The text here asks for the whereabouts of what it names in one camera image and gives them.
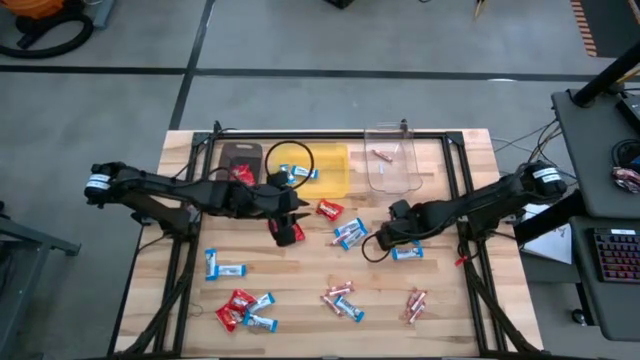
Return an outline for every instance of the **white paper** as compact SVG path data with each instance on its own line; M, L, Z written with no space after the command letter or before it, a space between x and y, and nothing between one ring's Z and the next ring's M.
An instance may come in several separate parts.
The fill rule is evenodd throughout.
M549 208L548 205L528 204L524 208L527 211L524 220L536 216L547 208ZM522 251L571 265L571 227L569 224L565 224L541 235L526 243Z

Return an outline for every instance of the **black floor line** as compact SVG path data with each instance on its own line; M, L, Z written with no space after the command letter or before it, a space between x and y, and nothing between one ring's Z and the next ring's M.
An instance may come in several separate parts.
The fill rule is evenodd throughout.
M187 104L187 98L189 97L189 90L191 90L194 70L198 65L198 60L200 59L202 44L204 43L204 38L207 35L207 28L209 27L209 20L211 19L214 3L215 0L207 0L204 5L200 25L198 26L198 32L196 33L196 39L193 42L193 48L191 49L191 55L189 56L189 62L187 63L186 73L182 79L178 98L176 99L176 104L173 108L173 113L171 114L169 130L178 130L180 128L182 114L184 114L184 108Z
M549 82L588 82L596 75L583 74L508 74L461 73L436 71L378 71L378 70L293 70L293 69L196 69L196 76L229 77L307 77L351 79L406 79L406 80L514 80Z
M0 73L182 75L184 68L0 65Z

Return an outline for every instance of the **yellow tray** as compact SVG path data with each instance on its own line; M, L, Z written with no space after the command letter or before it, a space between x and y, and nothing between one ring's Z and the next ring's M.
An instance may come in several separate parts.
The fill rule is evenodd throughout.
M305 144L313 153L318 179L309 179L296 190L302 199L343 198L349 192L349 152L343 144ZM295 144L278 146L269 156L269 171L276 172L280 165L293 165L309 169L309 154Z

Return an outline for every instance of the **black hose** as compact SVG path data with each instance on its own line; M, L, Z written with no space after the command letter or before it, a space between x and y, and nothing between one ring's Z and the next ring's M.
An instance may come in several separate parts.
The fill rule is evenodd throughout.
M38 38L54 27L71 21L80 21L83 24L82 31L64 44L41 50L20 50L0 45L0 54L18 59L46 59L73 51L87 42L93 34L93 21L84 14L63 13L38 21L34 35Z

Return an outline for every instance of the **clear plastic container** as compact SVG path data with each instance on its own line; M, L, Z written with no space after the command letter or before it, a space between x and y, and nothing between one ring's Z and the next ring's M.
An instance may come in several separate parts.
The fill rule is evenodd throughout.
M406 120L378 123L365 129L364 144L371 189L386 194L404 194L422 186L413 145L413 130ZM376 155L376 152L388 157L391 162Z

